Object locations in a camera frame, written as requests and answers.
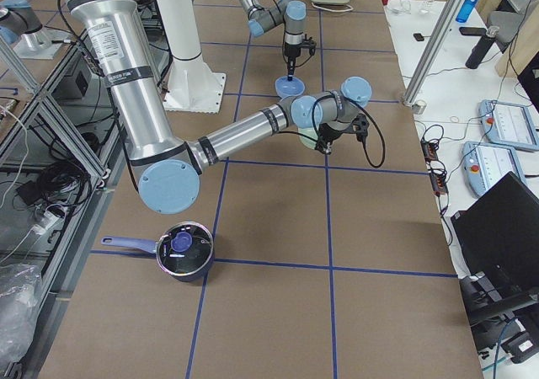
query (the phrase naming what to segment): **blue bottle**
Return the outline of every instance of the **blue bottle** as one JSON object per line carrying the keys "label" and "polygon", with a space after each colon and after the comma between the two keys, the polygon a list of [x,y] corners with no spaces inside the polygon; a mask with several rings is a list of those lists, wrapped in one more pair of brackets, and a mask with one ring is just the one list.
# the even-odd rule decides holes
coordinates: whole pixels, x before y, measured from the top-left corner
{"label": "blue bottle", "polygon": [[478,0],[464,0],[462,4],[461,11],[456,15],[456,21],[459,23],[466,23],[470,14],[472,13],[473,8],[478,3]]}

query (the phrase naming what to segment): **saucepan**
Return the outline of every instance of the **saucepan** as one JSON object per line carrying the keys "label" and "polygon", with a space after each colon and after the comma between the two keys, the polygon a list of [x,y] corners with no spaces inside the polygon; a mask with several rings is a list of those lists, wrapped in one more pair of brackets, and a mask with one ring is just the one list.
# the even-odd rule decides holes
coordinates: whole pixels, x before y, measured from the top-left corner
{"label": "saucepan", "polygon": [[206,275],[215,258],[211,233],[195,222],[181,222],[171,227],[157,243],[142,238],[105,236],[101,244],[138,248],[155,254],[161,270],[183,282]]}

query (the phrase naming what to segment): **pot handle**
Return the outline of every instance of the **pot handle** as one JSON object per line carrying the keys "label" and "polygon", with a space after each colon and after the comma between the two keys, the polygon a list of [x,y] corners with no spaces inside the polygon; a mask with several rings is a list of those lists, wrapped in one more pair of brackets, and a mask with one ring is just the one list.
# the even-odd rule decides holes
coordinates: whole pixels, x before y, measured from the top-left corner
{"label": "pot handle", "polygon": [[101,239],[101,244],[104,246],[138,248],[147,253],[155,254],[156,243],[145,238],[122,238],[119,236],[105,236]]}

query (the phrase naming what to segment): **clear plastic bag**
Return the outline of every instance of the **clear plastic bag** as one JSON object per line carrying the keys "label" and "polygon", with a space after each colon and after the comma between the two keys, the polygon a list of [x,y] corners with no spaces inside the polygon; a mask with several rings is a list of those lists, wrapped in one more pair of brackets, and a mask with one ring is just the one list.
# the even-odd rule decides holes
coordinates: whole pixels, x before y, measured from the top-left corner
{"label": "clear plastic bag", "polygon": [[0,267],[0,373],[18,362],[34,338],[41,273],[36,265]]}

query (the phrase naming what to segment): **blue joint cap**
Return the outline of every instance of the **blue joint cap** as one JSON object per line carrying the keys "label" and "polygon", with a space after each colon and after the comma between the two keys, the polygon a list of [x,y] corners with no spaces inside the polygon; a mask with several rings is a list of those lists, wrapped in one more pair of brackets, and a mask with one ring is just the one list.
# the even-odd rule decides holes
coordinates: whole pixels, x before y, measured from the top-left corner
{"label": "blue joint cap", "polygon": [[[292,120],[298,128],[312,128],[312,106],[316,102],[314,97],[304,95],[295,100],[291,106]],[[314,109],[314,123],[320,125],[322,122],[322,107],[317,104]]]}
{"label": "blue joint cap", "polygon": [[14,44],[19,39],[17,34],[5,27],[0,27],[0,37],[2,37],[8,45]]}
{"label": "blue joint cap", "polygon": [[372,96],[372,87],[362,77],[348,77],[340,86],[340,91],[348,99],[355,101],[362,107],[366,107]]}
{"label": "blue joint cap", "polygon": [[148,208],[172,214],[186,210],[199,194],[200,179],[193,166],[167,159],[152,164],[139,179],[138,192]]}
{"label": "blue joint cap", "polygon": [[191,244],[193,244],[193,237],[187,232],[179,232],[171,240],[172,249],[177,253],[189,250]]}
{"label": "blue joint cap", "polygon": [[307,16],[307,7],[304,2],[293,0],[286,6],[286,14],[295,21],[302,21]]}
{"label": "blue joint cap", "polygon": [[30,8],[28,0],[3,0],[0,2],[0,6],[5,8]]}
{"label": "blue joint cap", "polygon": [[264,28],[262,28],[262,25],[256,19],[250,19],[247,24],[253,37],[258,38],[264,34]]}

